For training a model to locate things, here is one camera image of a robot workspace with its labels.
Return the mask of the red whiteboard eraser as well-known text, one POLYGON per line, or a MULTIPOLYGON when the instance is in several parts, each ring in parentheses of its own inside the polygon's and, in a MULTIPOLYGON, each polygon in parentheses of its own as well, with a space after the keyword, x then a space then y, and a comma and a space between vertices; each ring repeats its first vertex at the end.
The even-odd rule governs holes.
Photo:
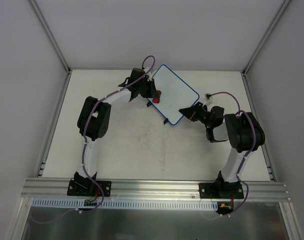
POLYGON ((152 103, 158 104, 160 102, 162 92, 160 90, 157 90, 156 93, 156 96, 152 99, 152 103))

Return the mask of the blue framed whiteboard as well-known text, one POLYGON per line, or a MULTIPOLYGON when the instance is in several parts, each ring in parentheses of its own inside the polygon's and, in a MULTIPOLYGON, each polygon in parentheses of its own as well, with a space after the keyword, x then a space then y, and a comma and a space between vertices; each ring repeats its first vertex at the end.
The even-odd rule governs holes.
POLYGON ((179 109, 193 106, 200 95, 165 64, 152 75, 157 90, 162 92, 159 103, 152 103, 157 111, 175 126, 183 117, 179 109))

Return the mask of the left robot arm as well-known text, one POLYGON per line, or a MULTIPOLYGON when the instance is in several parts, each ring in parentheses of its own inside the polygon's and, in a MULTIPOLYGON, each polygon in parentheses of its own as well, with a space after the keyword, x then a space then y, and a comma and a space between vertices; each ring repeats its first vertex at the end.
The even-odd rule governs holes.
POLYGON ((81 109, 77 127, 82 136, 81 165, 74 174, 74 181, 85 195, 96 191, 96 158, 98 140, 103 138, 109 127, 110 113, 113 105, 128 103, 137 96, 159 98, 151 68, 134 68, 129 77, 118 89, 102 99, 88 96, 81 109))

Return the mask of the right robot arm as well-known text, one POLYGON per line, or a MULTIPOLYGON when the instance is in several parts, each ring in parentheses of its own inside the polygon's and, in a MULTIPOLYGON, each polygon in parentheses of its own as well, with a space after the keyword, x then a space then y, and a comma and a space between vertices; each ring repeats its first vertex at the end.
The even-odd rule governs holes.
POLYGON ((216 194, 222 198, 232 194, 234 183, 239 183, 247 158, 265 143, 265 133, 251 112, 243 110, 225 114, 224 108, 214 106, 211 110, 198 102, 179 112, 192 122, 200 121, 206 128, 211 143, 229 142, 231 151, 223 169, 216 179, 216 194))

